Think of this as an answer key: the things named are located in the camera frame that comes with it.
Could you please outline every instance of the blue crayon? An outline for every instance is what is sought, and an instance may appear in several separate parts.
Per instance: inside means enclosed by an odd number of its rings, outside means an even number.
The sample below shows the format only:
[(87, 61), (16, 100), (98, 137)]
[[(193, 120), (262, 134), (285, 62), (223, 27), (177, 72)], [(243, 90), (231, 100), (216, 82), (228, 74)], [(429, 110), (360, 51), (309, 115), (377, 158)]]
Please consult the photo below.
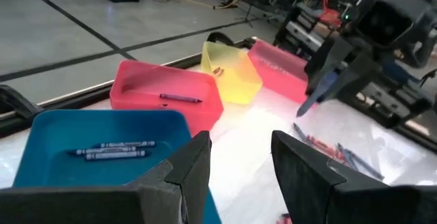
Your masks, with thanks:
[(142, 158), (149, 156), (150, 152), (145, 150), (139, 150), (134, 152), (104, 152), (104, 153), (91, 153), (85, 155), (85, 160), (109, 160), (119, 158)]
[(356, 160), (358, 163), (360, 163), (371, 175), (373, 175), (374, 177), (376, 177), (379, 180), (384, 179), (384, 176), (380, 172), (376, 171), (376, 169), (374, 169), (372, 166), (370, 166), (369, 163), (364, 161), (361, 157), (359, 157), (353, 151), (348, 150), (348, 149), (344, 149), (344, 150), (347, 153), (349, 153), (354, 160)]
[(67, 153), (72, 156), (81, 156), (91, 153), (104, 153), (104, 152), (133, 152), (137, 150), (135, 146), (130, 147), (117, 147), (117, 148), (90, 148), (90, 149), (77, 149), (70, 150)]
[(305, 136), (305, 133), (303, 133), (302, 129), (300, 129), (300, 127), (295, 123), (293, 123), (293, 127), (294, 127), (294, 130), (297, 132), (299, 138), (302, 139), (302, 142), (306, 143), (309, 146), (312, 146), (310, 140), (308, 140), (308, 137)]
[(140, 142), (119, 142), (119, 143), (100, 143), (95, 145), (95, 148), (120, 148), (120, 147), (154, 147), (155, 141), (140, 141)]
[(354, 159), (352, 158), (351, 153), (349, 153), (349, 151), (346, 151), (346, 149), (341, 144), (338, 144), (337, 148), (343, 154), (344, 159), (349, 164), (350, 168), (359, 172), (360, 170), (356, 166)]

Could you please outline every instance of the gray floor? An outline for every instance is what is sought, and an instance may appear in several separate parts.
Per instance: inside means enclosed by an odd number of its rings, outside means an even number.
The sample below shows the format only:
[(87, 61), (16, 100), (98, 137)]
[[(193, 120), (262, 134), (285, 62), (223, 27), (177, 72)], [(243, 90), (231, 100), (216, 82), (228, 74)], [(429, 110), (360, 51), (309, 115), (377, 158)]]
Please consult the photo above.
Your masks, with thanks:
[[(212, 10), (185, 1), (111, 3), (108, 0), (50, 0), (120, 48), (241, 21), (241, 9)], [(221, 0), (198, 0), (218, 5)], [(42, 0), (0, 0), (0, 75), (112, 50)], [(221, 29), (233, 40), (272, 42), (267, 22)], [(128, 52), (140, 61), (163, 64), (199, 53), (209, 33)], [(42, 102), (114, 78), (124, 57), (114, 54), (65, 68), (6, 81), (33, 102)]]

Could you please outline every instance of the black floor line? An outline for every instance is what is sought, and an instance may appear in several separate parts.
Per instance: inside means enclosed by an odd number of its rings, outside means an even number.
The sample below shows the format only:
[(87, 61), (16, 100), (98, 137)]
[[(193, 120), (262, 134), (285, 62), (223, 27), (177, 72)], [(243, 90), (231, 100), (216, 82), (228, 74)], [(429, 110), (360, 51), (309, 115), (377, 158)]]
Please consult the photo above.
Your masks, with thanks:
[(0, 75), (0, 83), (4, 82), (4, 81), (10, 81), (12, 79), (26, 77), (26, 76), (29, 76), (32, 74), (39, 74), (39, 73), (46, 72), (49, 70), (56, 70), (58, 68), (63, 68), (63, 67), (71, 66), (74, 64), (80, 64), (80, 63), (85, 63), (88, 61), (93, 61), (93, 60), (100, 59), (102, 57), (108, 57), (108, 56), (111, 56), (111, 55), (114, 55), (117, 53), (120, 53), (120, 51), (112, 50), (112, 51), (107, 51), (104, 53), (97, 53), (97, 54), (88, 55), (88, 56), (84, 56), (84, 57), (77, 57), (74, 59), (58, 61), (58, 62), (53, 63), (53, 64), (42, 64), (42, 65), (37, 66), (37, 67), (32, 67), (32, 68), (18, 70), (18, 71), (7, 73), (7, 74), (2, 74), (2, 75)]
[[(86, 30), (88, 33), (92, 34), (94, 37), (98, 38), (100, 41), (102, 41), (103, 43), (105, 43), (106, 45), (108, 45), (109, 47), (111, 47), (113, 50), (118, 50), (120, 51), (120, 47), (118, 47), (117, 45), (115, 45), (114, 43), (112, 43), (110, 40), (108, 40), (107, 38), (105, 38), (104, 36), (102, 36), (101, 34), (99, 34), (97, 31), (95, 31), (94, 29), (92, 29), (90, 26), (86, 25), (85, 23), (81, 22), (79, 19), (75, 18), (73, 15), (71, 15), (70, 13), (66, 12), (64, 9), (60, 8), (58, 5), (56, 5), (55, 3), (53, 3), (50, 0), (41, 0), (43, 2), (45, 2), (47, 5), (49, 5), (50, 7), (52, 7), (53, 9), (57, 10), (59, 13), (63, 14), (66, 18), (70, 19), (73, 23), (76, 23), (79, 27), (83, 28), (84, 30)], [(129, 58), (129, 59), (134, 59), (134, 57), (130, 56), (128, 53), (120, 51), (119, 52), (121, 55), (123, 55), (123, 57)]]
[[(206, 33), (209, 31), (214, 31), (214, 30), (218, 30), (218, 29), (223, 29), (226, 27), (231, 27), (234, 25), (239, 25), (239, 24), (243, 24), (246, 23), (246, 21), (239, 21), (239, 22), (235, 22), (235, 23), (230, 23), (230, 24), (226, 24), (226, 25), (221, 25), (221, 26), (217, 26), (217, 27), (211, 27), (209, 29), (202, 29), (202, 30), (198, 30), (198, 31), (194, 31), (194, 32), (190, 32), (190, 33), (184, 33), (182, 35), (178, 35), (178, 36), (172, 36), (172, 37), (168, 37), (168, 38), (163, 38), (160, 40), (152, 40), (150, 42), (144, 42), (144, 43), (140, 43), (140, 44), (136, 44), (133, 46), (127, 46), (124, 48), (119, 48), (118, 50), (112, 50), (112, 51), (107, 51), (107, 52), (103, 52), (103, 53), (96, 53), (93, 55), (88, 55), (88, 56), (84, 56), (84, 57), (77, 57), (74, 59), (68, 59), (68, 60), (63, 60), (63, 61), (58, 61), (52, 64), (42, 64), (41, 66), (37, 66), (37, 67), (33, 67), (33, 68), (28, 68), (25, 70), (18, 70), (15, 72), (11, 72), (11, 73), (7, 73), (7, 74), (2, 74), (0, 75), (0, 82), (4, 82), (4, 81), (10, 81), (12, 79), (17, 79), (17, 78), (21, 78), (21, 77), (26, 77), (32, 74), (39, 74), (42, 72), (46, 72), (46, 71), (50, 71), (50, 70), (56, 70), (58, 68), (63, 68), (63, 67), (67, 67), (67, 66), (72, 66), (74, 64), (81, 64), (81, 63), (85, 63), (88, 61), (93, 61), (96, 59), (100, 59), (102, 57), (108, 57), (114, 54), (120, 54), (123, 55), (122, 53), (127, 53), (127, 51), (132, 51), (132, 50), (137, 50), (140, 48), (144, 48), (147, 46), (153, 46), (155, 44), (160, 44), (160, 43), (164, 43), (164, 42), (169, 42), (172, 40), (179, 40), (182, 38), (186, 38), (189, 36), (195, 36), (198, 35), (200, 33)], [(125, 55), (123, 55), (123, 57), (125, 57), (126, 59), (134, 59), (134, 57), (130, 56), (127, 57)]]
[(202, 29), (202, 30), (194, 31), (194, 32), (190, 32), (190, 33), (183, 33), (183, 34), (178, 35), (178, 36), (171, 36), (171, 37), (160, 39), (160, 40), (152, 40), (150, 42), (144, 42), (144, 43), (140, 43), (140, 44), (135, 44), (133, 46), (124, 47), (124, 48), (122, 48), (122, 50), (123, 51), (137, 50), (137, 49), (144, 48), (144, 47), (147, 47), (147, 46), (153, 46), (155, 44), (160, 44), (160, 43), (164, 43), (164, 42), (168, 42), (168, 41), (172, 41), (172, 40), (179, 40), (179, 39), (186, 38), (186, 37), (189, 37), (189, 36), (195, 36), (195, 35), (198, 35), (200, 33), (206, 33), (206, 32), (209, 32), (209, 31), (224, 29), (226, 27), (240, 25), (240, 24), (243, 24), (243, 23), (247, 23), (247, 21), (240, 20), (238, 22), (234, 22), (234, 23), (230, 23), (230, 24), (226, 24), (226, 25), (221, 25), (221, 26), (217, 26), (217, 27), (211, 27), (209, 29)]

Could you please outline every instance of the plastic bin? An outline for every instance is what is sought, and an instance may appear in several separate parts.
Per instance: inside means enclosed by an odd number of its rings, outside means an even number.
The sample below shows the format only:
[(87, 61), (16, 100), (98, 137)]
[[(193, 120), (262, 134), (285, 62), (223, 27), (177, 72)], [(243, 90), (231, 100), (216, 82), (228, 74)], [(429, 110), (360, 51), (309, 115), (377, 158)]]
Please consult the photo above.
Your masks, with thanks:
[[(198, 98), (191, 103), (160, 98), (173, 94)], [(184, 114), (191, 134), (211, 130), (223, 112), (223, 104), (211, 76), (166, 66), (124, 60), (112, 86), (113, 109), (168, 109)]]
[[(177, 111), (46, 111), (33, 121), (15, 177), (20, 186), (117, 186), (138, 178), (190, 141), (185, 119)], [(96, 160), (66, 150), (97, 143), (156, 141), (145, 158)], [(211, 194), (204, 223), (220, 223)]]
[(262, 40), (257, 40), (248, 55), (265, 87), (297, 103), (306, 100), (305, 60)]
[(201, 69), (216, 79), (220, 97), (224, 102), (249, 104), (262, 87), (262, 79), (244, 50), (205, 42)]

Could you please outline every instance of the floor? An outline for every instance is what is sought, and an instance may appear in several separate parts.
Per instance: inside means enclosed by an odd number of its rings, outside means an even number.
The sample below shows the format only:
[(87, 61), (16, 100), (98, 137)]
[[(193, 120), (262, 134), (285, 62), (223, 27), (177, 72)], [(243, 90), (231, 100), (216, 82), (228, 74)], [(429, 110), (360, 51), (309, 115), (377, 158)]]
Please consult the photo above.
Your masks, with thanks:
[[(218, 5), (222, 0), (197, 0)], [(199, 53), (211, 31), (272, 42), (276, 28), (244, 6), (185, 1), (0, 0), (0, 82), (39, 103), (110, 81), (122, 59), (164, 64)]]

